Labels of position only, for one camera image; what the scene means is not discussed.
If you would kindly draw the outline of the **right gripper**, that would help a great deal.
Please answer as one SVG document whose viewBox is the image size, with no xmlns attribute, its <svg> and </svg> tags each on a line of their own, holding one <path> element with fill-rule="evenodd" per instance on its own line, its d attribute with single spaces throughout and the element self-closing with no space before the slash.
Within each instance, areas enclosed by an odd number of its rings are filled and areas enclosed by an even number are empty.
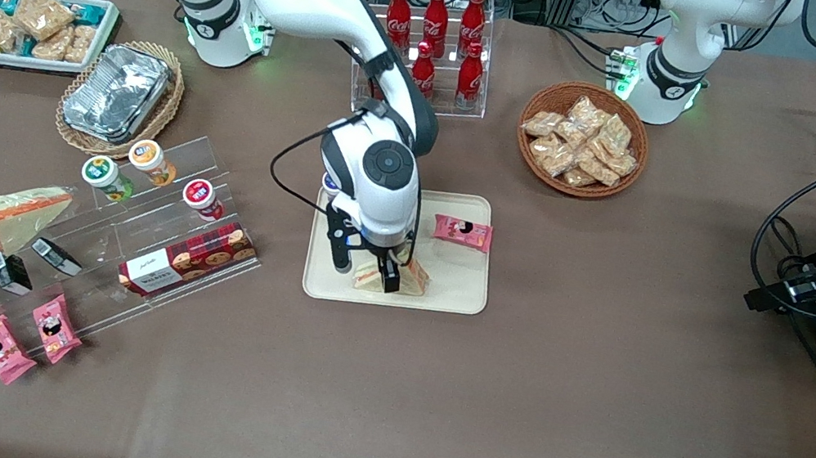
<svg viewBox="0 0 816 458">
<path fill-rule="evenodd" d="M 339 195 L 330 201 L 330 208 L 327 238 L 335 271 L 342 274 L 351 271 L 348 239 L 358 233 L 360 238 L 356 239 L 355 245 L 364 244 L 376 255 L 382 291 L 396 293 L 401 288 L 399 268 L 414 257 L 419 210 L 398 212 L 394 220 L 387 221 L 372 216 L 352 198 Z"/>
</svg>

